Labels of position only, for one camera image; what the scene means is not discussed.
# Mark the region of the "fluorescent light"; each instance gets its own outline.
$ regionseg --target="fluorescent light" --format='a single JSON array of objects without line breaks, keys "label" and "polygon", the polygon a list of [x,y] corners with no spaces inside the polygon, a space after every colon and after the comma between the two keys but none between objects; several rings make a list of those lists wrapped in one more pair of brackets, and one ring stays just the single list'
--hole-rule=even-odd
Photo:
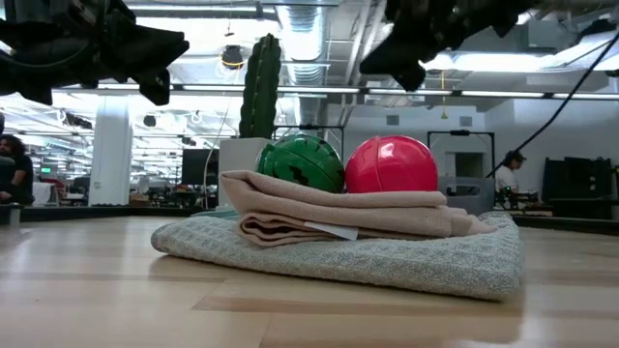
[{"label": "fluorescent light", "polygon": [[219,62],[220,57],[204,57],[204,56],[181,56],[176,59],[172,64],[203,64],[208,62]]},{"label": "fluorescent light", "polygon": [[45,139],[43,139],[43,138],[41,138],[39,136],[34,136],[34,135],[18,135],[17,137],[19,139],[21,139],[21,141],[24,144],[27,144],[27,145],[45,146],[47,144]]},{"label": "fluorescent light", "polygon": [[45,157],[45,159],[46,160],[67,161],[67,159],[61,158],[61,157],[57,157],[57,156]]},{"label": "fluorescent light", "polygon": [[394,30],[394,23],[387,23],[383,25],[383,27],[381,28],[381,31],[383,32],[383,36],[387,36],[391,34],[393,30]]},{"label": "fluorescent light", "polygon": [[368,94],[376,96],[449,96],[452,94],[452,91],[421,89],[415,92],[407,92],[403,89],[370,88]]},{"label": "fluorescent light", "polygon": [[[567,93],[557,93],[553,96],[555,99],[565,99]],[[607,93],[576,93],[573,96],[574,100],[589,100],[589,101],[619,101],[619,94]]]},{"label": "fluorescent light", "polygon": [[244,85],[183,85],[186,91],[200,92],[243,92]]},{"label": "fluorescent light", "polygon": [[139,89],[139,85],[134,83],[102,83],[99,85],[98,89],[113,89],[113,90],[137,90]]},{"label": "fluorescent light", "polygon": [[454,60],[446,53],[439,53],[433,60],[427,63],[419,62],[419,64],[426,70],[445,71],[455,69]]},{"label": "fluorescent light", "polygon": [[608,72],[619,70],[619,54],[607,58],[596,67],[596,71]]},{"label": "fluorescent light", "polygon": [[525,13],[523,13],[523,14],[519,14],[519,15],[518,15],[518,22],[517,22],[517,25],[523,25],[523,24],[526,24],[526,22],[528,22],[529,20],[531,20],[531,18],[533,18],[533,13],[532,13],[532,11],[534,11],[534,10],[527,11],[527,12],[525,12]]},{"label": "fluorescent light", "polygon": [[541,92],[495,92],[495,91],[462,91],[463,97],[489,97],[489,98],[541,98]]},{"label": "fluorescent light", "polygon": [[455,69],[487,73],[532,73],[540,69],[542,59],[530,54],[463,53],[455,60]]},{"label": "fluorescent light", "polygon": [[95,133],[92,132],[84,132],[77,131],[75,133],[70,131],[29,131],[22,130],[23,134],[20,134],[19,131],[5,131],[4,134],[12,134],[12,135],[42,135],[42,136],[94,136]]},{"label": "fluorescent light", "polygon": [[[136,11],[188,11],[188,12],[197,12],[197,11],[226,11],[230,13],[235,12],[246,12],[246,11],[255,11],[255,7],[224,7],[224,6],[182,6],[182,5],[129,5],[131,10]],[[262,11],[266,14],[274,14],[275,9],[262,9]]]},{"label": "fluorescent light", "polygon": [[338,94],[357,94],[359,88],[354,87],[303,87],[303,86],[281,86],[278,88],[280,93],[338,93]]}]

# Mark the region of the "red ball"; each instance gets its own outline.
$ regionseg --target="red ball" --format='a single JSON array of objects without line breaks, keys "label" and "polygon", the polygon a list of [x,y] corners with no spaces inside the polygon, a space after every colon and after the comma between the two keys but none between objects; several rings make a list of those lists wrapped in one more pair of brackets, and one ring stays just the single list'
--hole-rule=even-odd
[{"label": "red ball", "polygon": [[429,148],[408,136],[367,140],[346,165],[350,193],[436,191],[438,170]]}]

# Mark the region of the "pillar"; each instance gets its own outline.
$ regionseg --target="pillar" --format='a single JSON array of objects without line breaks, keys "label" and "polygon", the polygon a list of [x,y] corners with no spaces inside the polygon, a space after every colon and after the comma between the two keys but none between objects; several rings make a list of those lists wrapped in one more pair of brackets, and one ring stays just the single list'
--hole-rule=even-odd
[{"label": "pillar", "polygon": [[88,205],[129,204],[133,128],[129,98],[100,96]]}]

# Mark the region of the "ceiling duct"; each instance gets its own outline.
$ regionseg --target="ceiling duct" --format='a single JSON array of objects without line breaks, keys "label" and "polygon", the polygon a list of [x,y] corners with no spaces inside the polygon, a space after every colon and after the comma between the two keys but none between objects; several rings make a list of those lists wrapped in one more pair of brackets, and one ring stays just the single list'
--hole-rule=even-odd
[{"label": "ceiling duct", "polygon": [[[283,6],[278,8],[284,29],[283,45],[288,59],[313,62],[323,55],[326,40],[324,9],[312,6]],[[288,65],[290,82],[298,86],[323,85],[324,67],[311,64]],[[299,98],[299,116],[302,125],[326,124],[326,100]]]}]

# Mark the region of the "wall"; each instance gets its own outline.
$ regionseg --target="wall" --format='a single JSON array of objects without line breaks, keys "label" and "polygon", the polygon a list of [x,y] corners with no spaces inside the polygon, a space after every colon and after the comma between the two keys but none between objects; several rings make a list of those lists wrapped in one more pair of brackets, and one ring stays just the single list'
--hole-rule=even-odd
[{"label": "wall", "polygon": [[[339,116],[338,105],[330,108],[331,120]],[[364,141],[378,135],[406,135],[427,143],[428,131],[460,130],[459,116],[473,117],[473,127],[470,131],[483,131],[485,115],[478,113],[473,106],[448,106],[447,120],[441,119],[442,107],[428,110],[425,107],[384,108],[380,106],[358,105],[353,110],[350,121],[344,131],[343,159],[347,161],[350,155]],[[387,126],[387,115],[399,115],[398,126]],[[449,135],[433,135],[432,152],[439,168],[439,175],[449,176],[455,170],[454,152],[472,152],[486,154],[486,168],[490,168],[489,140],[481,140],[477,136],[453,137]]]},{"label": "wall", "polygon": [[[599,93],[616,93],[608,86]],[[560,101],[506,101],[486,114],[486,129],[496,133],[500,160],[541,127]],[[545,158],[610,158],[619,164],[619,103],[570,101],[554,123],[526,148],[523,168],[516,173],[522,189],[541,191]]]}]

